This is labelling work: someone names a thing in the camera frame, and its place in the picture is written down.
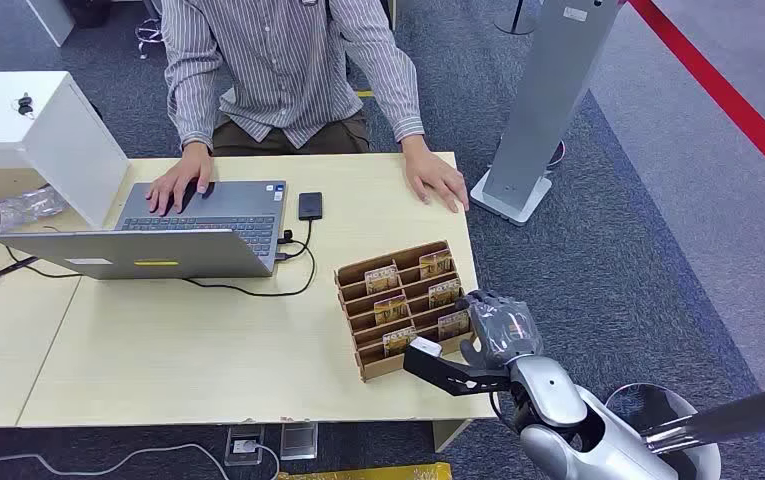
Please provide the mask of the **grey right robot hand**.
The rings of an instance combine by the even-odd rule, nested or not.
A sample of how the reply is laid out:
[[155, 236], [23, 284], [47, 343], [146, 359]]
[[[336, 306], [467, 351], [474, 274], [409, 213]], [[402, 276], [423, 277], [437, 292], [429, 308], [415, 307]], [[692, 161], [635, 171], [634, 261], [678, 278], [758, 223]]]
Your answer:
[[543, 354], [543, 338], [524, 301], [479, 289], [457, 299], [455, 306], [466, 310], [479, 341], [479, 349], [472, 341], [460, 342], [470, 366], [499, 369], [519, 357]]

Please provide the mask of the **person's right hand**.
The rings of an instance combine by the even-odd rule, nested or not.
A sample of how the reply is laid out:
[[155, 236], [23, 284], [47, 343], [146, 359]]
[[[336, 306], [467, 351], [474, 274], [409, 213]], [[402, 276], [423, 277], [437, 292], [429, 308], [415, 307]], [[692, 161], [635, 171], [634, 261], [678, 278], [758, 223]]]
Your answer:
[[194, 141], [183, 147], [181, 159], [164, 175], [154, 180], [145, 196], [149, 212], [164, 216], [181, 213], [188, 186], [194, 192], [204, 194], [214, 169], [214, 159], [205, 143]]

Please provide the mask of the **person's left hand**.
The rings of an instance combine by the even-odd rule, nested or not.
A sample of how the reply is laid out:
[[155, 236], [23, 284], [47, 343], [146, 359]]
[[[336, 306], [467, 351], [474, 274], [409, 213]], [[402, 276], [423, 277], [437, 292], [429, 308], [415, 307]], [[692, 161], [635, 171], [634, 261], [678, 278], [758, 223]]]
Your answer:
[[451, 212], [458, 213], [459, 207], [464, 212], [469, 210], [464, 176], [433, 153], [422, 135], [404, 137], [400, 145], [405, 160], [406, 179], [423, 203], [429, 203], [431, 188]]

